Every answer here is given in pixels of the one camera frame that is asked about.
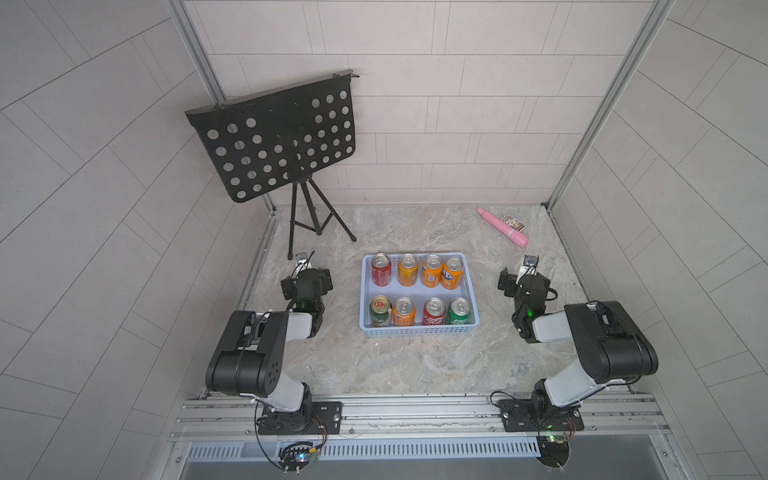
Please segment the green Sprite can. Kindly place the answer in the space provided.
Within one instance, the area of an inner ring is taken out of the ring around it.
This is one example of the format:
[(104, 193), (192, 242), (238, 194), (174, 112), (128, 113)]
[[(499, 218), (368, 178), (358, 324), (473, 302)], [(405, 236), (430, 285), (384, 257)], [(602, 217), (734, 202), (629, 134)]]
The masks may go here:
[(454, 298), (447, 308), (446, 323), (448, 325), (467, 325), (473, 322), (471, 302), (464, 297)]

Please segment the orange Fanta can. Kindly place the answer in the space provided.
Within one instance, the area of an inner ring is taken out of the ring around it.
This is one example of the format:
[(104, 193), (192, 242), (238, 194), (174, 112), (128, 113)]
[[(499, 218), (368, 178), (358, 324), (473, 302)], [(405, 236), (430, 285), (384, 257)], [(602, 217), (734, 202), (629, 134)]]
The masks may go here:
[(464, 261), (460, 256), (448, 257), (442, 267), (441, 284), (447, 290), (459, 287), (464, 275)]

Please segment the orange soda can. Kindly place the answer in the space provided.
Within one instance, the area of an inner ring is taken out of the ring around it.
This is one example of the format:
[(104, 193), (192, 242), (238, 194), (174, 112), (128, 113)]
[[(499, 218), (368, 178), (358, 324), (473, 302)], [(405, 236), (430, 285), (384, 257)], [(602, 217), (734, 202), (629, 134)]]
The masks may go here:
[(421, 266), (421, 282), (427, 288), (435, 288), (441, 282), (443, 262), (436, 254), (427, 255)]
[(416, 284), (419, 262), (413, 254), (406, 253), (398, 259), (398, 281), (404, 287)]

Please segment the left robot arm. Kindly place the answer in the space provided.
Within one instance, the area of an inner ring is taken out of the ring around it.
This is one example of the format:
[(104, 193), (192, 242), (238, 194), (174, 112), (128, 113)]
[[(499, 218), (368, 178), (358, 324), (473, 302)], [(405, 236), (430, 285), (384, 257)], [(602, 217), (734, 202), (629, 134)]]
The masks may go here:
[(308, 417), (310, 387), (283, 372), (285, 346), (317, 335), (323, 297), (333, 289), (328, 269), (305, 268), (281, 280), (284, 310), (230, 315), (205, 374), (212, 392), (251, 398), (276, 414)]

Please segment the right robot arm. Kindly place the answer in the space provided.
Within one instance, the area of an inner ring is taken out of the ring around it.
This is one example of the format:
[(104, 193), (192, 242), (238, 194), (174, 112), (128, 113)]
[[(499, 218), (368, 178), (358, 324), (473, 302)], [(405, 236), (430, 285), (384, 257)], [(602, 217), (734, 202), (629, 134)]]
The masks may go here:
[(548, 313), (546, 303), (555, 300), (557, 292), (537, 272), (513, 275), (504, 269), (498, 289), (514, 299), (511, 320), (524, 341), (571, 341), (577, 353), (562, 371), (536, 383), (530, 408), (538, 416), (572, 408), (607, 386), (631, 385), (657, 372), (654, 347), (619, 302), (572, 303)]

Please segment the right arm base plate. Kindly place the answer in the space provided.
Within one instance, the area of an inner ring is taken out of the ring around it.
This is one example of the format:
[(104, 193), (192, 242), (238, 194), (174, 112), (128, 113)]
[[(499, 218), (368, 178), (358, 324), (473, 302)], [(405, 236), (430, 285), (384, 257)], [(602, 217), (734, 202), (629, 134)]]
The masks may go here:
[(565, 432), (583, 431), (583, 418), (576, 406), (560, 408), (544, 403), (537, 406), (532, 400), (502, 399), (496, 403), (504, 430), (511, 432)]

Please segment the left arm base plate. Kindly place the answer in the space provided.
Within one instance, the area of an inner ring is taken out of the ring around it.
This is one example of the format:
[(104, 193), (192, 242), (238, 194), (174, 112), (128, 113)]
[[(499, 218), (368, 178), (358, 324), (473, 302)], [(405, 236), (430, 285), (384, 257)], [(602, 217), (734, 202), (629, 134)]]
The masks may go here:
[(343, 403), (338, 401), (302, 405), (296, 412), (266, 409), (255, 417), (255, 425), (260, 435), (336, 435), (340, 432), (342, 410)]

